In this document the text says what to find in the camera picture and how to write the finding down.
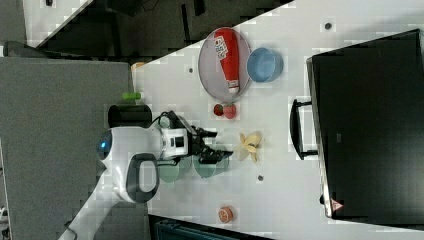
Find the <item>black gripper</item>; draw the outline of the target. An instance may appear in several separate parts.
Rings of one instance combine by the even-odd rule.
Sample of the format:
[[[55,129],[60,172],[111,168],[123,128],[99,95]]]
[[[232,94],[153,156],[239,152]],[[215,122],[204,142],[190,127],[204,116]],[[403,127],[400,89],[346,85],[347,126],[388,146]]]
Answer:
[[[216,164],[222,161],[224,158],[230,157],[233,152],[226,150],[214,150],[206,149],[203,141],[204,137],[215,138],[217,132],[205,130],[201,127],[197,128],[192,126],[189,134],[189,154],[199,156],[199,162],[201,164]]]

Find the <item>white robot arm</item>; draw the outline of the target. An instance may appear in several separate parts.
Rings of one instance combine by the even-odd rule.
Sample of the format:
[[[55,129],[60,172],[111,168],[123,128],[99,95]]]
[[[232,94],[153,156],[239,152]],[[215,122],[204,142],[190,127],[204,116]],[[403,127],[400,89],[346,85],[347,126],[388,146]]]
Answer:
[[[93,240],[109,211],[120,202],[146,203],[158,191],[161,166],[175,166],[195,156],[216,164],[232,155],[203,142],[216,134],[201,128],[123,126],[108,129],[97,145],[105,170],[87,201],[58,240]]]

